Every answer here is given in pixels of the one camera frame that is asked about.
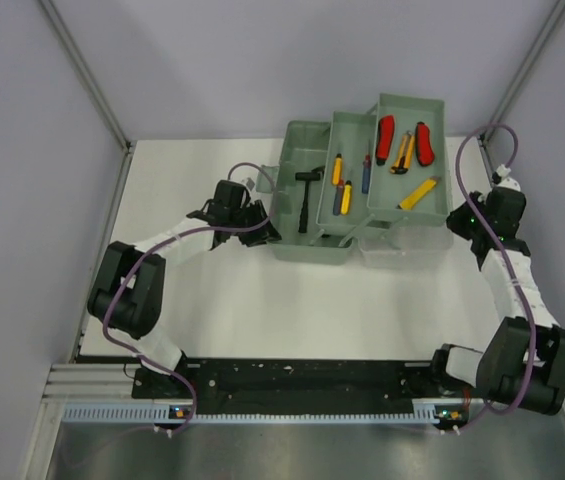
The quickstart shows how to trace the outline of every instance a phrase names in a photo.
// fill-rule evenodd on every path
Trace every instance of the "toolbox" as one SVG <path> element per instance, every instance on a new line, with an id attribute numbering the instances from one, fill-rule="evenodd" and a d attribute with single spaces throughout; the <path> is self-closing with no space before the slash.
<path id="1" fill-rule="evenodd" d="M 388 115 L 393 116 L 392 145 L 386 163 L 378 165 L 375 161 L 378 124 Z M 391 165 L 398 159 L 400 139 L 407 131 L 414 133 L 418 122 L 423 122 L 430 131 L 435 160 L 427 166 L 414 160 L 406 174 L 390 173 Z M 371 157 L 370 183 L 368 193 L 363 193 L 367 155 Z M 339 165 L 334 175 L 336 157 Z M 307 231 L 299 233 L 305 183 L 297 181 L 295 174 L 320 167 L 324 168 L 321 180 L 308 187 Z M 346 262 L 356 240 L 364 247 L 363 253 L 385 249 L 396 253 L 395 245 L 390 243 L 392 229 L 441 226 L 451 209 L 444 102 L 381 94 L 366 113 L 334 112 L 331 122 L 292 121 L 287 127 L 279 165 L 263 168 L 276 182 L 272 222 L 282 236 L 281 241 L 270 243 L 276 258 L 340 265 Z M 336 177 L 343 183 L 350 182 L 351 202 L 346 214 L 338 214 L 334 205 Z M 398 206 L 431 177 L 437 179 L 437 184 L 411 210 Z M 261 176 L 256 190 L 272 193 Z M 402 233 L 401 237 L 409 238 L 409 234 L 405 237 Z M 440 242 L 437 246 L 446 250 L 450 245 Z"/>

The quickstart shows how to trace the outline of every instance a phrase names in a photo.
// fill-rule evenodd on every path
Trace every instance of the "yellow box cutter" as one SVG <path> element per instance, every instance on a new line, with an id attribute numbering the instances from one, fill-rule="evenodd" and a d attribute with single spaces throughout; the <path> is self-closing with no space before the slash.
<path id="1" fill-rule="evenodd" d="M 424 196 L 435 188 L 440 181 L 440 177 L 427 178 L 422 184 L 416 188 L 413 193 L 398 203 L 400 210 L 413 210 L 413 207 L 424 198 Z"/>

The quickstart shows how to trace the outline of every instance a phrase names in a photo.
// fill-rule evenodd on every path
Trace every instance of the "black wire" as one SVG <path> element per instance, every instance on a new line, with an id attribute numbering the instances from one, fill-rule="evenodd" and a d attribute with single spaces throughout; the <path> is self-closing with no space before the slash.
<path id="1" fill-rule="evenodd" d="M 130 378 L 131 380 L 135 380 L 134 377 L 132 377 L 131 375 L 129 375 L 129 374 L 126 372 L 126 366 L 127 366 L 127 364 L 125 363 L 124 366 L 122 367 L 122 371 L 124 372 L 124 375 L 126 375 L 126 376 L 127 376 L 128 378 Z"/>

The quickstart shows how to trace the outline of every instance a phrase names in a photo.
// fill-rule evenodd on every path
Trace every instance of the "gray floor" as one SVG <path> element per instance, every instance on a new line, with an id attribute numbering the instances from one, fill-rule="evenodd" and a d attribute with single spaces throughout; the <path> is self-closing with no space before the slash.
<path id="1" fill-rule="evenodd" d="M 64 425 L 74 461 L 129 426 Z M 56 448 L 47 480 L 565 479 L 565 421 L 516 412 L 484 417 L 460 437 L 378 426 L 193 426 L 141 431 L 77 469 Z"/>

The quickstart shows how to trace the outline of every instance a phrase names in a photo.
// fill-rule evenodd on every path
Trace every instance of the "metal frame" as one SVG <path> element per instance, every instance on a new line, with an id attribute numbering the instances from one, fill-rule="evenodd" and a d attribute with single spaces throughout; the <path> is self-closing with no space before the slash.
<path id="1" fill-rule="evenodd" d="M 118 181 L 111 201 L 108 220 L 101 238 L 100 251 L 97 258 L 99 262 L 113 231 L 122 199 L 122 193 L 124 191 L 124 185 L 129 174 L 133 157 L 133 144 L 124 133 L 53 0 L 36 1 L 49 27 L 56 35 L 60 46 L 67 55 L 78 79 L 91 99 L 91 102 L 124 153 L 118 174 Z M 509 83 L 501 101 L 493 112 L 491 116 L 492 122 L 502 121 L 511 110 L 539 58 L 546 50 L 550 40 L 554 38 L 557 29 L 564 19 L 565 0 L 557 0 L 515 76 Z M 493 170 L 493 163 L 491 161 L 489 145 L 493 139 L 494 133 L 494 131 L 486 132 L 486 134 L 479 139 L 482 158 L 485 167 L 487 167 L 487 171 L 490 172 Z M 87 318 L 86 308 L 84 308 L 81 328 L 76 336 L 72 350 L 73 355 L 78 352 L 80 339 L 83 335 L 82 327 L 85 325 Z M 129 365 L 128 371 L 133 371 L 135 368 L 137 368 L 137 365 Z M 91 404 L 95 403 L 97 405 L 131 405 L 133 408 L 137 408 L 138 405 L 160 404 L 160 401 L 134 400 L 131 398 L 131 390 L 132 380 L 124 374 L 122 365 L 120 364 L 54 365 L 49 374 L 47 385 L 42 396 L 33 437 L 19 478 L 27 480 L 46 478 L 67 404 L 90 402 Z M 427 402 L 432 404 L 435 402 L 439 405 L 444 402 L 455 402 L 455 400 L 423 399 L 414 402 L 420 404 L 427 404 Z"/>

